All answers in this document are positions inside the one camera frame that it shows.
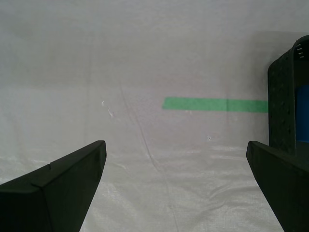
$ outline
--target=blue object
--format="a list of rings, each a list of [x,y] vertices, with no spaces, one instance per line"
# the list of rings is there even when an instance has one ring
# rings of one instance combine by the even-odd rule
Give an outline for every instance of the blue object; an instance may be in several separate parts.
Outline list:
[[[297,90],[296,140],[309,143],[309,86]]]

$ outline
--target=green tape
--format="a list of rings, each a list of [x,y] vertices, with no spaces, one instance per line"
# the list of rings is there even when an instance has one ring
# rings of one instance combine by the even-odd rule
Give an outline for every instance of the green tape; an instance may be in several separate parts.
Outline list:
[[[166,110],[268,113],[268,101],[167,97],[162,108]]]

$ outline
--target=white sheet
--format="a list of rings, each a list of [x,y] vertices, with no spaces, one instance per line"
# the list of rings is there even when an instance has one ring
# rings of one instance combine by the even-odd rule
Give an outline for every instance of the white sheet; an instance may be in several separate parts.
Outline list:
[[[267,100],[309,31],[306,0],[0,1],[0,183],[93,141],[108,158],[82,232],[282,232],[246,161],[267,114],[162,110]]]

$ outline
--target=green tape strip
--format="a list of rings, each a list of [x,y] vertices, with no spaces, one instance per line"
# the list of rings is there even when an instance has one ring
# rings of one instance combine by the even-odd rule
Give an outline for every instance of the green tape strip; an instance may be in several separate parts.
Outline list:
[[[167,97],[162,108],[166,110],[268,113],[268,101]]]

